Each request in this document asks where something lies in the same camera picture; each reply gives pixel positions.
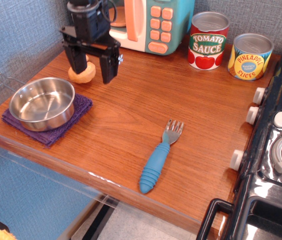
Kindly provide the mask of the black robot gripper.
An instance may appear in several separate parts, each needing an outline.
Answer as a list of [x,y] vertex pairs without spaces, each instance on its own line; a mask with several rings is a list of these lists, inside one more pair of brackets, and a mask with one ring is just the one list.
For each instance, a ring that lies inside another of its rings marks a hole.
[[63,47],[76,74],[87,68],[86,54],[100,57],[104,84],[110,83],[118,74],[120,43],[110,36],[110,24],[116,20],[109,15],[111,0],[70,0],[67,9],[73,26],[63,26]]

